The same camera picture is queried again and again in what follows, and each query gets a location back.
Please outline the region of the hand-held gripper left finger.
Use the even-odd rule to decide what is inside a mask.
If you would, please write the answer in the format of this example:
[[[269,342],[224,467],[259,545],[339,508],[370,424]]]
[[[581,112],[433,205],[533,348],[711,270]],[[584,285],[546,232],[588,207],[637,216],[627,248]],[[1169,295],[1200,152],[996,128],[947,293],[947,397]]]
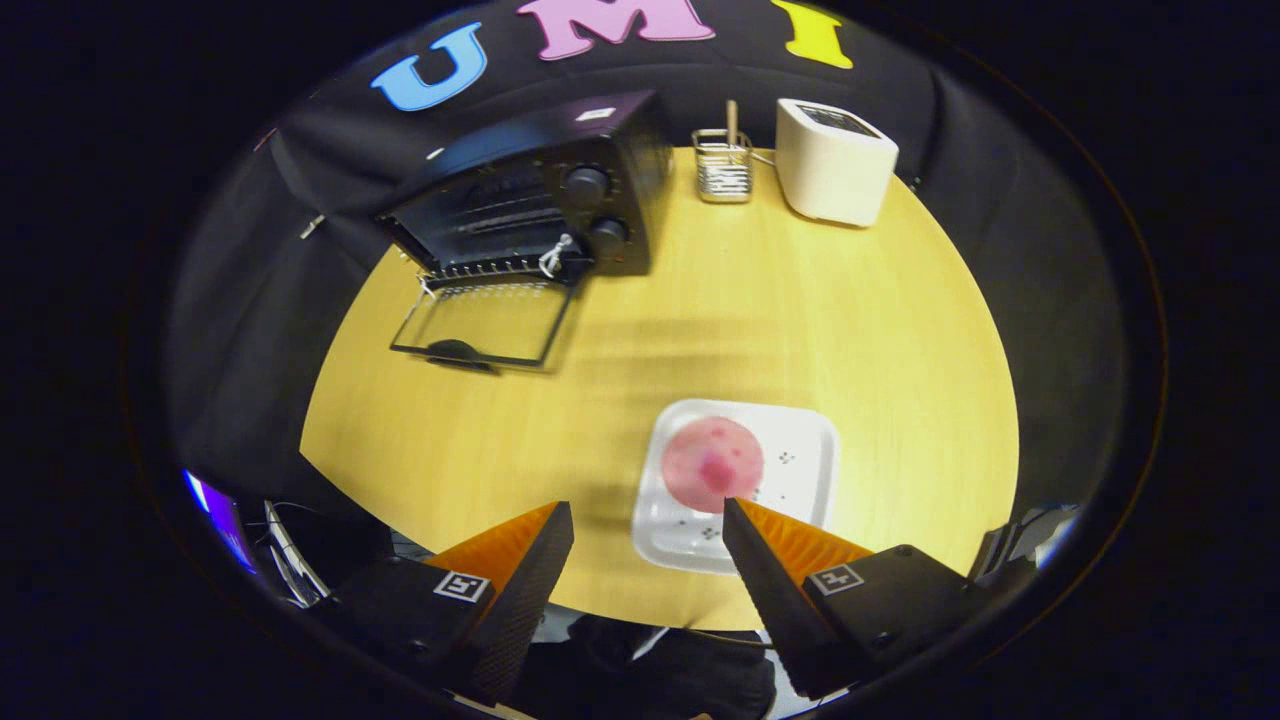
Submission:
[[[415,682],[504,703],[573,539],[557,501],[421,561],[380,559],[325,598],[325,624]]]

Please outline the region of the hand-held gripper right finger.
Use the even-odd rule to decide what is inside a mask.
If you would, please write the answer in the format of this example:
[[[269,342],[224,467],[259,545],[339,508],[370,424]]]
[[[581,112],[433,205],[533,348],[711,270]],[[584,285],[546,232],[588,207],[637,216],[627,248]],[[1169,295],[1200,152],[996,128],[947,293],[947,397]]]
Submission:
[[[910,544],[872,552],[737,497],[722,538],[794,689],[809,700],[873,682],[986,606],[978,585]]]

